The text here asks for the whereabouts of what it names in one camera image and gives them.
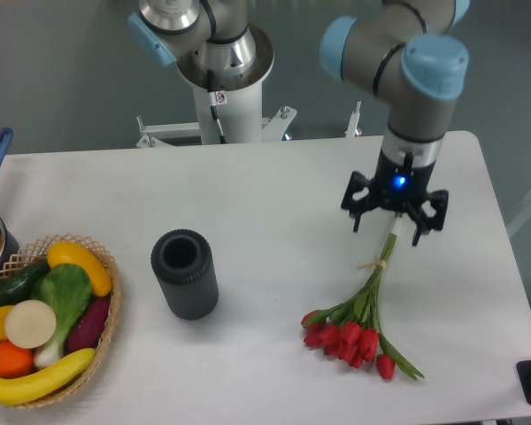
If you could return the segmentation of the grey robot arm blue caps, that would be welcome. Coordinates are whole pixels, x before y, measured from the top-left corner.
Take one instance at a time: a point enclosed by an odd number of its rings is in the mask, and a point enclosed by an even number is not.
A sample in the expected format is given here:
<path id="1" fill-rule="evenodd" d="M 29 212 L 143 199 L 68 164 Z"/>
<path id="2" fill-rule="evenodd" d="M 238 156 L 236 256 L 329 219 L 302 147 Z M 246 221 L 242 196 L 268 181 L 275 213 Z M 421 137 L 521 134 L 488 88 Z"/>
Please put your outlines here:
<path id="1" fill-rule="evenodd" d="M 387 1 L 374 20 L 342 16 L 323 34 L 323 68 L 390 108 L 374 176 L 353 172 L 342 199 L 353 220 L 381 208 L 408 215 L 415 236 L 443 228 L 449 195 L 427 185 L 464 87 L 468 52 L 448 31 L 468 6 Z M 141 1 L 127 24 L 154 61 L 176 65 L 193 89 L 203 143 L 264 138 L 261 85 L 273 48 L 244 1 Z"/>

